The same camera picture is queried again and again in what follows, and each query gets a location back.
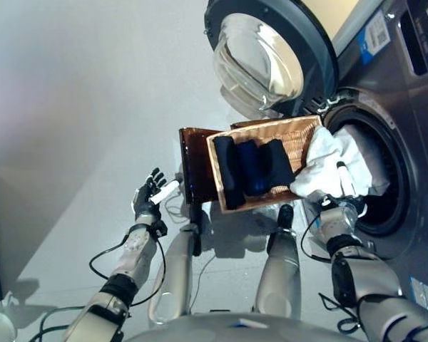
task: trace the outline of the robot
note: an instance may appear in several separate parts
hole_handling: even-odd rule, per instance
[[[153,172],[133,199],[135,224],[116,268],[66,330],[64,341],[122,341],[133,297],[148,278],[157,245],[162,249],[158,239],[167,232],[158,203],[178,184],[160,188],[155,178]],[[371,342],[427,342],[428,311],[403,297],[396,274],[354,234],[360,207],[349,197],[326,197],[311,229],[330,254],[334,296],[342,306],[356,308]],[[156,326],[129,341],[357,341],[299,320],[300,268],[288,204],[280,208],[279,230],[270,236],[252,312],[192,315],[191,261],[200,253],[200,211],[190,208],[190,223],[180,229],[158,273],[148,306]]]

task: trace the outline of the wire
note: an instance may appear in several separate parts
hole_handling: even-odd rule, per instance
[[[100,253],[98,253],[97,255],[95,255],[89,262],[88,262],[88,266],[89,266],[89,268],[92,270],[92,272],[93,273],[95,273],[97,276],[100,276],[101,278],[103,278],[103,279],[105,279],[105,280],[108,280],[108,277],[107,276],[105,276],[104,274],[102,274],[100,271],[98,271],[94,266],[93,266],[93,262],[95,261],[95,260],[97,260],[99,257],[101,257],[102,255],[105,255],[105,254],[107,254],[107,253],[110,253],[110,252],[112,252],[112,251],[114,251],[114,250],[116,250],[117,248],[119,248],[119,247],[122,247],[123,246],[123,244],[125,244],[126,243],[126,241],[127,241],[127,239],[128,239],[128,234],[126,234],[124,237],[123,237],[123,239],[122,239],[122,241],[121,241],[121,243],[120,244],[117,244],[117,245],[115,245],[114,247],[111,247],[111,248],[109,248],[109,249],[107,249],[107,250],[105,250],[105,251],[102,251],[102,252],[100,252]]]
[[[34,337],[32,337],[29,342],[36,342],[40,337],[43,335],[50,333],[52,331],[58,331],[58,330],[66,330],[69,326],[52,326],[50,328],[44,329],[43,331],[40,331],[37,333]]]
[[[307,228],[306,228],[305,232],[303,233],[303,235],[302,235],[302,237],[301,237],[300,247],[301,247],[302,252],[303,252],[307,257],[311,258],[312,260],[319,261],[319,262],[324,262],[324,263],[326,263],[326,264],[331,264],[331,260],[330,260],[330,259],[328,259],[328,258],[324,258],[324,257],[322,257],[322,256],[318,256],[318,255],[314,255],[314,254],[309,255],[309,254],[305,251],[305,248],[302,246],[302,243],[303,243],[303,242],[304,242],[304,240],[305,240],[305,237],[306,237],[307,232],[309,231],[309,228],[311,228],[311,226],[314,224],[314,222],[315,222],[319,217],[320,217],[320,214],[318,214],[316,217],[314,217],[314,219],[311,221],[311,223],[309,223],[309,224],[308,224],[308,226],[307,226]]]
[[[142,303],[147,302],[149,299],[151,299],[152,297],[154,297],[162,288],[163,285],[163,281],[165,280],[165,275],[166,275],[166,259],[165,259],[165,252],[163,251],[163,247],[162,244],[160,243],[160,241],[158,241],[158,239],[156,238],[156,242],[158,244],[158,248],[160,248],[160,252],[162,254],[162,259],[163,259],[163,274],[162,274],[162,280],[160,281],[157,289],[150,294],[149,296],[147,296],[146,298],[144,298],[142,301],[139,301],[137,303],[131,304],[130,306],[137,306],[137,305],[141,305]]]
[[[197,291],[195,292],[195,296],[193,297],[193,301],[192,304],[190,305],[190,311],[192,311],[193,305],[195,304],[197,297],[198,297],[198,292],[200,291],[200,281],[201,281],[201,276],[203,275],[203,272],[206,270],[206,267],[208,267],[208,265],[211,263],[212,260],[214,260],[215,258],[215,254],[213,255],[213,257],[211,259],[209,259],[205,266],[203,266],[203,268],[201,269],[200,274],[198,275],[198,283],[197,283]]]
[[[345,335],[349,335],[351,333],[354,333],[355,331],[358,330],[358,328],[361,328],[361,324],[359,319],[349,310],[347,310],[344,306],[342,306],[341,304],[333,301],[332,299],[328,298],[326,295],[319,293],[320,298],[322,299],[322,303],[323,306],[328,310],[328,311],[334,311],[334,310],[338,310],[341,309],[343,310],[347,315],[349,315],[349,318],[344,318],[342,320],[340,320],[339,322],[337,322],[337,330],[340,333],[343,333]],[[330,302],[331,304],[333,304],[333,307],[329,307],[327,305],[326,302]],[[354,324],[354,326],[350,329],[344,329],[343,326],[346,324]]]
[[[41,319],[40,321],[40,333],[43,331],[43,327],[44,327],[44,322],[46,322],[46,319],[48,319],[48,317],[50,315],[54,315],[57,312],[63,312],[63,311],[70,311],[70,310],[81,310],[84,309],[84,306],[67,306],[65,308],[56,308],[54,310],[50,310],[49,312],[46,313],[46,315],[44,315],[44,317]],[[39,338],[39,342],[43,342],[43,335],[40,336]]]

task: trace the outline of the white towel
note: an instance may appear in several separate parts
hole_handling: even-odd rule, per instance
[[[317,192],[319,196],[347,195],[341,187],[338,162],[343,162],[347,167],[355,192],[353,195],[368,195],[372,175],[355,140],[344,128],[333,136],[322,126],[315,128],[307,151],[306,167],[290,184],[290,189],[301,197],[308,197],[313,192]]]

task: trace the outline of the brown basket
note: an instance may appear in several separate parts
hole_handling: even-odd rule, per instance
[[[246,196],[245,204],[235,210],[227,209],[225,195],[223,193],[222,178],[218,164],[217,154],[214,147],[214,138],[230,136],[236,144],[253,139],[257,146],[263,145],[272,139],[279,139],[284,145],[292,170],[299,172],[306,161],[306,153],[316,126],[321,125],[318,115],[304,116],[286,120],[268,121],[258,125],[251,125],[236,130],[221,132],[206,138],[208,143],[209,158],[213,169],[215,187],[217,189],[220,208],[222,212],[237,212],[261,207],[263,205],[292,201],[298,198],[287,187],[280,186],[272,188],[267,194],[257,197]]]

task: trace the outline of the washing machine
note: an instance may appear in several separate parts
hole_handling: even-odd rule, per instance
[[[317,114],[332,133],[354,124],[379,147],[390,185],[365,197],[356,231],[428,308],[428,0],[383,1],[341,48],[296,0],[211,0],[205,28],[235,109]],[[307,201],[305,211],[317,214]]]

